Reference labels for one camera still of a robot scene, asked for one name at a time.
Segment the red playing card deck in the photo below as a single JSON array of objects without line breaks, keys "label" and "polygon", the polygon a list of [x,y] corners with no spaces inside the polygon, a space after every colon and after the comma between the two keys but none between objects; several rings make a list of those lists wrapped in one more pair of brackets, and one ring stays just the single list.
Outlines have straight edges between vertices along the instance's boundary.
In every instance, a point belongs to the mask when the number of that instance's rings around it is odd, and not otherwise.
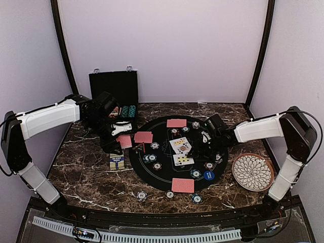
[{"label": "red playing card deck", "polygon": [[132,147],[132,139],[130,135],[120,135],[117,137],[116,141],[120,143],[122,149]]}]

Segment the blue white chip mat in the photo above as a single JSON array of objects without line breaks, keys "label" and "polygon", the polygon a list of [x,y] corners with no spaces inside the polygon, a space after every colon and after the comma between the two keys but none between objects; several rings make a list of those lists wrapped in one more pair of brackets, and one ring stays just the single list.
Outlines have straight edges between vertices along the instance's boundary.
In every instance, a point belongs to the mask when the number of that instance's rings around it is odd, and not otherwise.
[{"label": "blue white chip mat", "polygon": [[223,157],[219,154],[216,155],[216,159],[215,159],[215,162],[217,164],[220,164],[221,162],[223,161]]},{"label": "blue white chip mat", "polygon": [[157,142],[152,142],[151,145],[150,145],[150,147],[152,149],[159,149],[159,144]]}]

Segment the red triangle dealer marker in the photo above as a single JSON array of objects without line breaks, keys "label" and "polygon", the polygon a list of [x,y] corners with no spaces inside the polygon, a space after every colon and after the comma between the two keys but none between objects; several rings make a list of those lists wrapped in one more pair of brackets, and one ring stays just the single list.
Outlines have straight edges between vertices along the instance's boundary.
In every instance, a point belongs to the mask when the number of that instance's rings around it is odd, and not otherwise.
[{"label": "red triangle dealer marker", "polygon": [[145,150],[145,143],[139,143],[139,144],[137,144],[135,147],[133,147],[133,150],[134,151],[138,151],[138,152],[145,153],[146,152],[146,150]]}]

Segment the blue small blind button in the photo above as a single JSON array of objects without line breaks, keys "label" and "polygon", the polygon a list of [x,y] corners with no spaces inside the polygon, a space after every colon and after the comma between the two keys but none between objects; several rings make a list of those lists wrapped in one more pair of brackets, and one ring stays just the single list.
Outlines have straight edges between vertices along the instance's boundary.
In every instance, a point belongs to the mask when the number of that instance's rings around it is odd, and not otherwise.
[{"label": "blue small blind button", "polygon": [[215,174],[212,171],[204,172],[204,179],[207,181],[213,181],[216,178]]}]

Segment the dealt red card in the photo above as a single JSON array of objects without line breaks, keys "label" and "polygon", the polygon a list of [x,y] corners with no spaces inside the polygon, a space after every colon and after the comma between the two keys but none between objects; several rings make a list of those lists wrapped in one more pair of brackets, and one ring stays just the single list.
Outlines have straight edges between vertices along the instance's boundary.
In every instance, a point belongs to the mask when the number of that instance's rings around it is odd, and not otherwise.
[{"label": "dealt red card", "polygon": [[187,119],[173,118],[167,120],[167,128],[183,128],[187,126]]},{"label": "dealt red card", "polygon": [[152,143],[153,142],[153,133],[148,131],[138,131],[134,135],[135,143]]}]

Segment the dealt red cards front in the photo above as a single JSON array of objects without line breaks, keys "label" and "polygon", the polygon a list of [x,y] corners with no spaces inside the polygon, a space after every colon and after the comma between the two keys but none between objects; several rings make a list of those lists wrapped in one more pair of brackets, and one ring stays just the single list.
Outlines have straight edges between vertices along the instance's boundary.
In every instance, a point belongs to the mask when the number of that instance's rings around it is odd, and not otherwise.
[{"label": "dealt red cards front", "polygon": [[180,193],[194,193],[194,180],[173,178],[171,191]]}]

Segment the blue green chip stack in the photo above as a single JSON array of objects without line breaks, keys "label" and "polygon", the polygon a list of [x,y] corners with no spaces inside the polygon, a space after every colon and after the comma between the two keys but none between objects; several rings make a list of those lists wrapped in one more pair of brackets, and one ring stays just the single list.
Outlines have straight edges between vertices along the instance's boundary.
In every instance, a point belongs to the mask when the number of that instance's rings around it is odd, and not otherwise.
[{"label": "blue green chip stack", "polygon": [[197,193],[193,193],[191,196],[190,196],[190,199],[191,201],[194,203],[194,204],[201,204],[203,202],[203,198],[201,195],[197,194]]}]

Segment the blue white chip stack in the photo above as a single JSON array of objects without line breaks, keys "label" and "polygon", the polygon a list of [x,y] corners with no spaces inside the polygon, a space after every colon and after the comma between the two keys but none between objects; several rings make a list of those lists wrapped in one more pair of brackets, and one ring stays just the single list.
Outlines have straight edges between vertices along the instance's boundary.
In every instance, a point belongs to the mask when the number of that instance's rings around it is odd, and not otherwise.
[{"label": "blue white chip stack", "polygon": [[145,191],[139,191],[137,193],[137,200],[140,202],[146,201],[147,199],[147,193]]}]

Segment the red white chip stack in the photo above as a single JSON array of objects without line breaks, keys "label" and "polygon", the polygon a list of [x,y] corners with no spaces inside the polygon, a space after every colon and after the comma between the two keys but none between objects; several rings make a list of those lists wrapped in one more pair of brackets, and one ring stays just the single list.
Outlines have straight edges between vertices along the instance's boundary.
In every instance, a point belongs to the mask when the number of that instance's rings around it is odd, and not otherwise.
[{"label": "red white chip stack", "polygon": [[169,199],[171,199],[171,198],[174,197],[174,193],[173,193],[172,191],[168,191],[168,192],[166,193],[166,197],[169,198]]}]

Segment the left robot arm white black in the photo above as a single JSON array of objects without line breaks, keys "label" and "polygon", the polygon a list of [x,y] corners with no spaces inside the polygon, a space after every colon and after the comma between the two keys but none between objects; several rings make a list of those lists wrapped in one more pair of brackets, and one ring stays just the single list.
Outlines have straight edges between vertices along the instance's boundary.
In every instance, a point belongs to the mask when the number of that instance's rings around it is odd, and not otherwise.
[{"label": "left robot arm white black", "polygon": [[26,147],[26,140],[52,128],[81,121],[100,138],[100,146],[106,153],[121,154],[117,135],[132,130],[129,121],[111,118],[118,107],[117,100],[107,92],[96,99],[83,95],[69,95],[55,104],[28,112],[7,112],[1,123],[1,148],[10,172],[17,174],[47,204],[61,221],[71,217],[71,208],[66,206],[64,196],[34,164]]}]

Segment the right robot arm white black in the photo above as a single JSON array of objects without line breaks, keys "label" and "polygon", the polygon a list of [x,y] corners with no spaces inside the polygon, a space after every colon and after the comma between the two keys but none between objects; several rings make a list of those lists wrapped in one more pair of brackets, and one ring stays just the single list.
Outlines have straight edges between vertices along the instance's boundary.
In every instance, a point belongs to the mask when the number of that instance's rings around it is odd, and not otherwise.
[{"label": "right robot arm white black", "polygon": [[321,148],[323,128],[311,113],[292,106],[285,111],[243,121],[228,126],[215,114],[204,121],[208,136],[201,135],[194,141],[188,156],[215,159],[216,152],[250,141],[267,142],[282,140],[286,154],[282,156],[278,175],[267,193],[269,199],[258,209],[258,215],[270,219],[278,211],[281,201],[297,183],[302,171]]}]

